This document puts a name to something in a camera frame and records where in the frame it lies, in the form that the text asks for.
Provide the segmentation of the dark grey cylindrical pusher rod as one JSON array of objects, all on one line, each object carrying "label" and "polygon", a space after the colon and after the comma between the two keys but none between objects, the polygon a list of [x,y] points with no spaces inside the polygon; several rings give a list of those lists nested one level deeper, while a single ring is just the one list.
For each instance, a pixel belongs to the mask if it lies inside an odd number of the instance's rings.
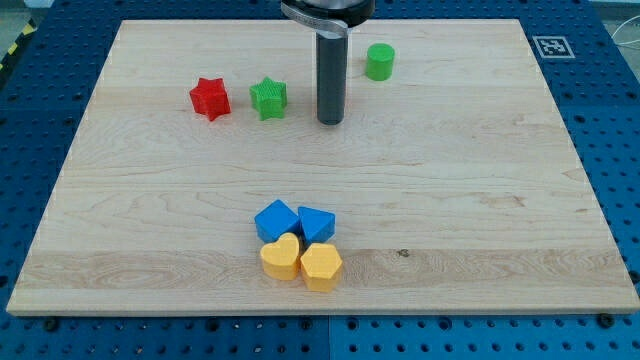
[{"label": "dark grey cylindrical pusher rod", "polygon": [[344,118],[348,39],[316,34],[317,118],[337,125]]}]

